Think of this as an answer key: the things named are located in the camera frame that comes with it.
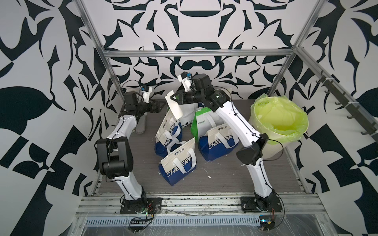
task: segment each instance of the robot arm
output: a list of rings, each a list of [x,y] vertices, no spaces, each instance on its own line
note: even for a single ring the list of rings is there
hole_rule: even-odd
[[[150,92],[148,88],[143,90],[143,96],[146,97],[143,102],[137,100],[136,92],[125,93],[125,104],[118,115],[119,122],[114,131],[106,139],[97,141],[100,173],[116,182],[125,194],[123,205],[128,209],[127,214],[145,213],[147,207],[146,194],[132,172],[134,162],[129,138],[145,112],[158,113],[165,105],[164,102],[149,100]]]
[[[267,178],[262,162],[262,149],[268,136],[260,134],[239,113],[234,104],[223,90],[215,90],[209,76],[199,74],[191,77],[183,72],[179,76],[185,90],[173,94],[171,100],[178,104],[203,102],[206,107],[217,113],[237,134],[244,148],[236,153],[238,159],[247,166],[255,187],[256,199],[243,203],[245,211],[279,212],[282,208],[272,186]]]

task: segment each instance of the black and white patterned wall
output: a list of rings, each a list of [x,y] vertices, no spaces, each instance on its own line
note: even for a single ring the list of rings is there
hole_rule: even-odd
[[[71,0],[0,3],[0,235],[66,235],[121,100]]]
[[[85,0],[107,50],[291,48],[314,0]],[[162,98],[183,71],[206,73],[233,98],[266,93],[284,56],[113,58],[123,88]]]
[[[378,2],[330,0],[304,48],[373,116],[378,117]],[[338,233],[378,233],[378,144],[314,73],[296,57],[284,76],[286,95],[307,112],[310,126],[290,145],[307,186],[320,196]]]

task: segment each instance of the floor panel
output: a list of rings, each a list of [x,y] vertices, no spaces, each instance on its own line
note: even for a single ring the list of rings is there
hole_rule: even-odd
[[[235,100],[239,112],[248,120],[253,100]],[[160,175],[159,161],[162,159],[154,152],[155,134],[165,112],[149,113],[144,134],[131,134],[130,147],[134,158],[134,175],[148,193],[188,193],[188,192],[253,192],[252,179],[246,167],[236,157],[236,151],[243,146],[240,143],[232,153],[207,162],[196,145],[197,168],[173,187]],[[183,140],[193,138],[190,126],[183,129]],[[277,192],[300,192],[300,187],[284,155],[277,161],[264,162],[269,181]],[[115,182],[106,183],[103,179],[99,193],[120,193]]]

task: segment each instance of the bag handle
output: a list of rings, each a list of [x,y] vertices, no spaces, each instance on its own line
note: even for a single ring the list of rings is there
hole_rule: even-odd
[[[195,165],[197,164],[197,159],[195,158],[195,153],[194,153],[194,150],[192,148],[189,148],[189,150],[187,151],[187,153],[190,154],[190,156],[192,157],[192,167],[190,168],[190,170],[188,171],[185,171],[185,168],[183,167],[183,165],[181,164],[181,161],[179,161],[179,159],[177,157],[175,157],[172,162],[178,167],[178,169],[181,171],[181,173],[183,174],[186,174],[188,173],[189,171],[191,171]]]
[[[177,138],[175,138],[172,142],[170,142],[168,145],[167,145],[167,153],[171,153],[171,149],[173,147],[173,145],[175,144],[184,144],[186,143],[186,141],[182,141],[182,142],[179,142]]]
[[[223,145],[227,149],[233,148],[233,147],[235,147],[239,143],[239,138],[234,134],[233,131],[232,131],[232,137],[234,139],[235,144],[232,147],[228,144],[228,142],[226,141],[226,139],[220,133],[216,133],[215,136],[223,143]]]
[[[178,123],[173,119],[173,117],[170,118],[169,123],[170,124],[174,123],[177,126],[176,132],[171,135],[168,130],[164,130],[163,134],[165,134],[165,136],[168,139],[173,140],[173,139],[177,138],[180,135],[181,129],[180,129],[180,126],[178,125]]]
[[[210,116],[209,113],[205,113],[204,116],[205,116],[205,118],[208,119],[209,123],[211,124],[211,127],[214,128],[214,127],[217,126],[217,125],[215,124],[215,122],[214,122],[214,119]]]

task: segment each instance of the metal grate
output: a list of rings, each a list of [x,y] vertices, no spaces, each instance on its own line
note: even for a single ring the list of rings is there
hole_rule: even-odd
[[[87,227],[128,226],[134,216],[88,217]],[[251,225],[260,226],[260,218],[248,216],[155,216],[150,226],[211,226]]]

